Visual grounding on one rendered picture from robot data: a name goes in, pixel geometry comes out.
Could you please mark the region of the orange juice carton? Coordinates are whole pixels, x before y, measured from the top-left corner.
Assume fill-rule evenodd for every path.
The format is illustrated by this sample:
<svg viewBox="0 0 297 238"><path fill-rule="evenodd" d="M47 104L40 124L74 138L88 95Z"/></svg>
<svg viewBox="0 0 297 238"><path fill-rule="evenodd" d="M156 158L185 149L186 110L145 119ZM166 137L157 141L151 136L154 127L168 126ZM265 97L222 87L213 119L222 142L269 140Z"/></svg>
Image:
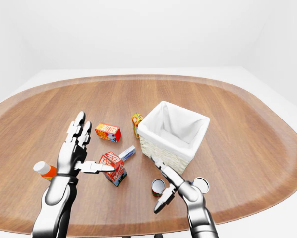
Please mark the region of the orange juice carton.
<svg viewBox="0 0 297 238"><path fill-rule="evenodd" d="M133 131L134 131L134 134L135 134L136 138L139 138L139 134L137 132L138 125L143 121L143 119L144 119L143 115L138 114L138 113L135 113L132 116Z"/></svg>

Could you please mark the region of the red milk carton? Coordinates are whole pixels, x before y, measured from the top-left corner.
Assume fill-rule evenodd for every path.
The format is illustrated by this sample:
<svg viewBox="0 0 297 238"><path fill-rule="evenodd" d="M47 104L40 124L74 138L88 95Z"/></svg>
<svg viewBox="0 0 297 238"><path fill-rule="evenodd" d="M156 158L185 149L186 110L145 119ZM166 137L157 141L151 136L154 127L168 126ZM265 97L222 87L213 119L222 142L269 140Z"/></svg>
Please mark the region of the red milk carton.
<svg viewBox="0 0 297 238"><path fill-rule="evenodd" d="M115 168L114 171L104 172L104 175L116 187L118 187L127 175L124 161L113 152L102 154L99 164L106 164Z"/></svg>

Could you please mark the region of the white lined wicker basket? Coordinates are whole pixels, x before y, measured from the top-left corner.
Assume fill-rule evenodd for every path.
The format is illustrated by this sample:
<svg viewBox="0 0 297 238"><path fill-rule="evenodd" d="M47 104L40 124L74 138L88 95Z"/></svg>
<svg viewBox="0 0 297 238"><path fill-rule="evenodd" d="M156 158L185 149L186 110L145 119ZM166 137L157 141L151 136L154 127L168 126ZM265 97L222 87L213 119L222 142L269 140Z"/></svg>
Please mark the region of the white lined wicker basket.
<svg viewBox="0 0 297 238"><path fill-rule="evenodd" d="M162 101L139 124L142 153L156 156L182 174L194 158L210 119Z"/></svg>

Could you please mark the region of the orange bottle with white cap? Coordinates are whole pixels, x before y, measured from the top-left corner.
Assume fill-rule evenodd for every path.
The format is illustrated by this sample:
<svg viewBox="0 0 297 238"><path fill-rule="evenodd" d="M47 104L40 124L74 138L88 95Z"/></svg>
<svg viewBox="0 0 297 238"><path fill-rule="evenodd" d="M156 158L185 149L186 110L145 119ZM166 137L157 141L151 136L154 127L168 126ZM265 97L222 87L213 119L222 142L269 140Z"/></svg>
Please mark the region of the orange bottle with white cap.
<svg viewBox="0 0 297 238"><path fill-rule="evenodd" d="M56 167L51 166L44 161L37 162L34 165L33 170L38 172L41 177L45 178L48 181L51 181L51 179L57 175Z"/></svg>

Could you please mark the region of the silver topped tin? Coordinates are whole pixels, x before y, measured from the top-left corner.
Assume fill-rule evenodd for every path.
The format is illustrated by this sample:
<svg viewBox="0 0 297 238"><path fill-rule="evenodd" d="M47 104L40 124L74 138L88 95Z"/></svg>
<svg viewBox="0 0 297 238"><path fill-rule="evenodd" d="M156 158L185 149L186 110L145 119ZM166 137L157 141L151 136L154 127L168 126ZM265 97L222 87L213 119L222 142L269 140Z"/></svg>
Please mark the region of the silver topped tin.
<svg viewBox="0 0 297 238"><path fill-rule="evenodd" d="M210 189L208 181L203 177L195 178L193 181L193 185L197 187L203 194L206 194Z"/></svg>

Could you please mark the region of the white and blue box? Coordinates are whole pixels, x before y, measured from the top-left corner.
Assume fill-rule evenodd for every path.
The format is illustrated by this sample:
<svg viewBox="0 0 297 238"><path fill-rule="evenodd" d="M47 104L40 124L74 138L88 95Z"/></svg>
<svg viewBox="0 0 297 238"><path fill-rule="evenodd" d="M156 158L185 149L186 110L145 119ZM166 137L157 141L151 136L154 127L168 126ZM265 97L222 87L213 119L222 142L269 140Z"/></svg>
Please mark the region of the white and blue box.
<svg viewBox="0 0 297 238"><path fill-rule="evenodd" d="M119 154L119 157L125 161L136 152L135 146L130 146L128 149Z"/></svg>

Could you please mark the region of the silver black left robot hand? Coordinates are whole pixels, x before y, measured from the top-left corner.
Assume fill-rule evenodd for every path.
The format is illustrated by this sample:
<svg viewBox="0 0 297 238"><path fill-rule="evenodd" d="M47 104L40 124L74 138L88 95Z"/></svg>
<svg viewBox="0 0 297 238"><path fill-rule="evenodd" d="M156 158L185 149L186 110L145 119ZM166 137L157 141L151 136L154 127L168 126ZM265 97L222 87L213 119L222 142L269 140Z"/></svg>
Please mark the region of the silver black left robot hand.
<svg viewBox="0 0 297 238"><path fill-rule="evenodd" d="M115 168L94 161L86 161L86 146L90 142L92 124L85 121L85 113L80 111L71 122L67 137L63 143L57 161L58 175L76 176L80 171L85 173L111 172Z"/></svg>

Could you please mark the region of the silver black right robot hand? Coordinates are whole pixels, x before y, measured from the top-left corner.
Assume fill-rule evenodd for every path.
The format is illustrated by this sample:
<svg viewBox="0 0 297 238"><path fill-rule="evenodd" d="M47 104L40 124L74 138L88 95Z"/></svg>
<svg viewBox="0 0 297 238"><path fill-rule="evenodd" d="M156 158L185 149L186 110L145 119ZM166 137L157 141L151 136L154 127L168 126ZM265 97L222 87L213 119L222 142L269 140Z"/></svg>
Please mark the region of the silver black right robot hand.
<svg viewBox="0 0 297 238"><path fill-rule="evenodd" d="M160 169L162 175L170 183L170 186L163 191L161 198L159 198L157 204L154 207L154 213L157 214L166 205L170 204L170 202L175 197L176 191L185 182L185 180L174 169L168 165L165 165L161 159L155 156L151 156L151 159L155 163L156 167Z"/></svg>

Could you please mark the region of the red butter box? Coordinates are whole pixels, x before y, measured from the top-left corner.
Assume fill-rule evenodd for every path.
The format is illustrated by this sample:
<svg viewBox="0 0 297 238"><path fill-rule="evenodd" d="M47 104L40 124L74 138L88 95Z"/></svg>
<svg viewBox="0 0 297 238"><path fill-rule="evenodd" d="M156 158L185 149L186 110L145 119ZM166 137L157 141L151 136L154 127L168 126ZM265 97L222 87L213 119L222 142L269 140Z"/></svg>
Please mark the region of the red butter box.
<svg viewBox="0 0 297 238"><path fill-rule="evenodd" d="M105 140L118 142L121 138L120 128L106 123L99 123L95 128L96 134Z"/></svg>

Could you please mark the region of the red tomato sauce tin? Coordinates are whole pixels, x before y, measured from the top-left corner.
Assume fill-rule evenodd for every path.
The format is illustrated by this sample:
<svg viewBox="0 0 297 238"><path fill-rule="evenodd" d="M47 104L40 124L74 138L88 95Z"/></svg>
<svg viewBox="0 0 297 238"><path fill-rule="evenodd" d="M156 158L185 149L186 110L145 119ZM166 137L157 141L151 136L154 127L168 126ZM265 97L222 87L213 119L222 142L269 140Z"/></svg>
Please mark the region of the red tomato sauce tin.
<svg viewBox="0 0 297 238"><path fill-rule="evenodd" d="M151 190L154 197L161 197L165 189L165 183L162 179L157 178L151 184Z"/></svg>

